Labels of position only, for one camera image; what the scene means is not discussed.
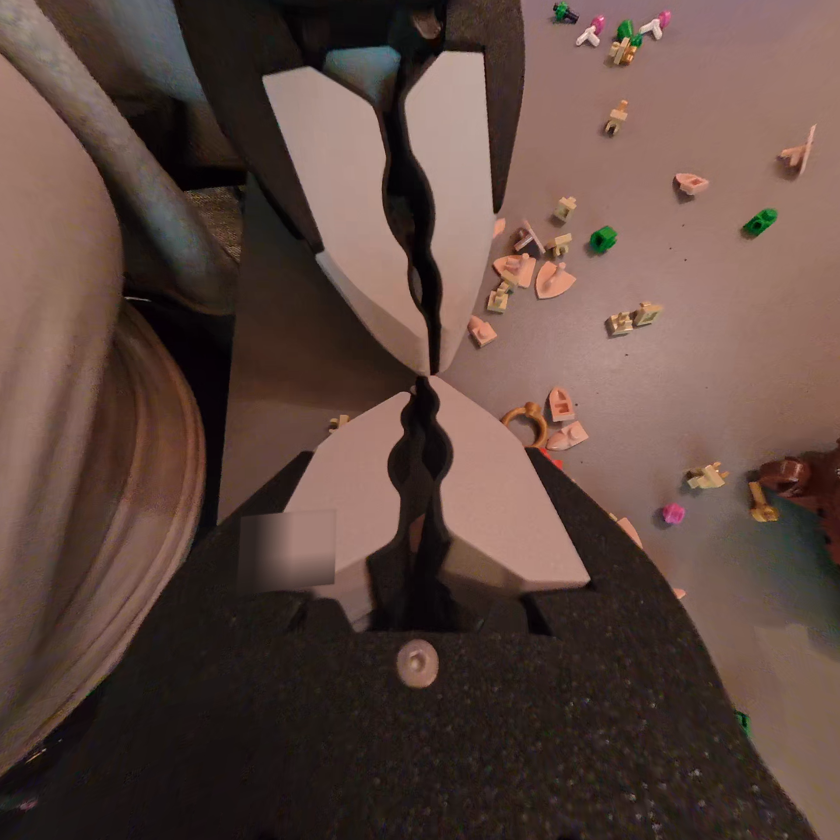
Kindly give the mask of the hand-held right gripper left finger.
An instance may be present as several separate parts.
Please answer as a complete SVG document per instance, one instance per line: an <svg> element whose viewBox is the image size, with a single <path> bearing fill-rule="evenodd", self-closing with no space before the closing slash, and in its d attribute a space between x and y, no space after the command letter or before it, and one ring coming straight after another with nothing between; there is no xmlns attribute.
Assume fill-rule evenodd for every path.
<svg viewBox="0 0 840 840"><path fill-rule="evenodd" d="M366 561L397 534L388 459L411 395L399 392L331 433L282 513L282 582L341 604L355 630L374 609Z"/></svg>

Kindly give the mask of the scattered tan small bricks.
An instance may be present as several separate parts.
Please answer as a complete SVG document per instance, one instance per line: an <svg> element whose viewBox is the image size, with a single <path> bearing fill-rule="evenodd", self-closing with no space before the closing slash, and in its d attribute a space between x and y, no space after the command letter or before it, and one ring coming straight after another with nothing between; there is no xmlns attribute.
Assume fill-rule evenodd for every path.
<svg viewBox="0 0 840 840"><path fill-rule="evenodd" d="M548 118L540 119L539 128L529 136L531 145L523 152L523 164L518 170L516 182L518 192L511 196L511 204L503 213L508 226L499 233L492 247L492 254L498 261L521 255L530 242L534 242L537 248L537 251L531 254L532 259L542 257L546 248L567 249L566 243L572 240L572 236L568 235L568 224L578 207L578 199L569 186L561 185L561 176L564 172L575 172L581 167L588 167L588 164L563 164L561 161L585 150L591 143L589 137L606 135L612 138L611 135L604 134L602 129L598 129L595 122L598 118L605 117L605 106L616 104L617 100L618 96L600 98L594 106L580 108L574 113L574 116L581 117L582 121L568 122L564 126L555 122L552 124L552 131L549 130ZM713 146L718 146L723 143L724 138L731 138L739 148L744 149L744 152L738 154L749 154L753 161L761 161L765 166L772 164L765 155L769 146L760 138L761 129L767 128L765 116L760 116L755 109L746 108L743 103L735 102L732 98L720 97L716 91L710 96L700 94L690 97L683 91L675 98L654 98L651 101L635 98L630 102L629 111L629 128L639 128L650 133L660 143L689 136L692 140L686 140L686 149L689 148L688 144L691 144L691 147L697 150L701 141L710 141ZM521 283L529 287L534 267L534 264L526 264L524 280L518 277L519 268L514 268L514 286ZM477 321L474 321L474 325L488 338L492 338L494 334L497 336L497 333L491 323L479 319L482 312L487 312L486 303L485 297L479 301L480 311L476 312ZM501 415L496 414L485 404L478 402L460 381L460 368L467 362L469 351L463 348L458 361L440 379L501 420L510 409ZM742 485L734 487L736 490L746 491L746 512L754 503L748 483L757 481L755 471L756 469L752 469L747 472L743 476ZM757 526L751 517L750 519L750 525Z"/></svg>

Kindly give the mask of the grey desk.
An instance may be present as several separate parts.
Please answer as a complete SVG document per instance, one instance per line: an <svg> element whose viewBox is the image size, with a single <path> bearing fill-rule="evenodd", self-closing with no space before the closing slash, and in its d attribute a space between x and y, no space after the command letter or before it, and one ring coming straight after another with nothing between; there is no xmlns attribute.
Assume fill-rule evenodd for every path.
<svg viewBox="0 0 840 840"><path fill-rule="evenodd" d="M517 291L444 378L500 417L556 385L570 477L635 526L753 743L838 838L838 572L813 519L750 514L747 473L838 438L838 2L523 2L506 202L541 239L574 196L562 296Z"/></svg>

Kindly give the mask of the green and tan brick cluster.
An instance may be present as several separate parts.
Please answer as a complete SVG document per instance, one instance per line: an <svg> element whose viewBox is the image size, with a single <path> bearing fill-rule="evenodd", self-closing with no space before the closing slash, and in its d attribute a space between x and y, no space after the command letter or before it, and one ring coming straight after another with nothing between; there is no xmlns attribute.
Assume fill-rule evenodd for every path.
<svg viewBox="0 0 840 840"><path fill-rule="evenodd" d="M630 18L617 27L616 36L608 51L608 63L613 67L628 66L644 42L644 34L636 30Z"/></svg>

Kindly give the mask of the person's pale shirt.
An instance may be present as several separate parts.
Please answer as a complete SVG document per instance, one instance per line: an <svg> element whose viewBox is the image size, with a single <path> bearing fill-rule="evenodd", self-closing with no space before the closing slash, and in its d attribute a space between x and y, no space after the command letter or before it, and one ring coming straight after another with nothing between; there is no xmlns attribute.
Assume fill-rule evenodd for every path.
<svg viewBox="0 0 840 840"><path fill-rule="evenodd" d="M189 553L196 425L123 299L98 168L2 58L1 770L114 670Z"/></svg>

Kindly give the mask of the scattered pale pink petal bricks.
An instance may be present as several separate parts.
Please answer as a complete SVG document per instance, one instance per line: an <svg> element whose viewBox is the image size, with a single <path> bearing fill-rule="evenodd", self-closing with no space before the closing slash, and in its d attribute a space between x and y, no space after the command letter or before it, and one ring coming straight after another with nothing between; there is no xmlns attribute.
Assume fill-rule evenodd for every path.
<svg viewBox="0 0 840 840"><path fill-rule="evenodd" d="M669 562L710 551L720 533L744 540L743 476L836 435L830 383L837 340L827 325L829 279L808 223L816 217L774 164L732 138L695 150L639 128L563 158L578 207L567 249L535 243L500 260L511 279L479 319L497 339L468 352L460 381L498 415L542 403L548 450L565 472ZM777 221L756 238L741 227L765 207ZM617 231L592 253L591 234ZM686 509L674 527L659 510Z"/></svg>

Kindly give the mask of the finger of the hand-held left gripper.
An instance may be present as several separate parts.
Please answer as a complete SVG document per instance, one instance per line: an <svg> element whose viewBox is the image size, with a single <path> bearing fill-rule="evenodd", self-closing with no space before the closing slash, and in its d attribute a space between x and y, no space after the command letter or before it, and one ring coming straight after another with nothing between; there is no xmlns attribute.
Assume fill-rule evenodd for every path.
<svg viewBox="0 0 840 840"><path fill-rule="evenodd" d="M482 52L447 49L425 62L397 101L402 142L426 204L419 247L437 293L437 373L452 364L466 336L494 234L486 81Z"/></svg>
<svg viewBox="0 0 840 840"><path fill-rule="evenodd" d="M390 159L380 113L362 92L309 66L262 81L318 230L322 272L387 353L430 375L410 259L385 212Z"/></svg>

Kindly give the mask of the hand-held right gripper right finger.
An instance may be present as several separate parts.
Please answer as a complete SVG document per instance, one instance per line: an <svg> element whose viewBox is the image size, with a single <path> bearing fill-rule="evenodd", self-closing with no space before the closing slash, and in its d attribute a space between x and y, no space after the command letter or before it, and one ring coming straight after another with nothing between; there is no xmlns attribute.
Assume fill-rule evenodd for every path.
<svg viewBox="0 0 840 840"><path fill-rule="evenodd" d="M448 541L442 582L459 594L580 589L588 574L530 454L500 420L432 376L434 420L448 441L439 499Z"/></svg>

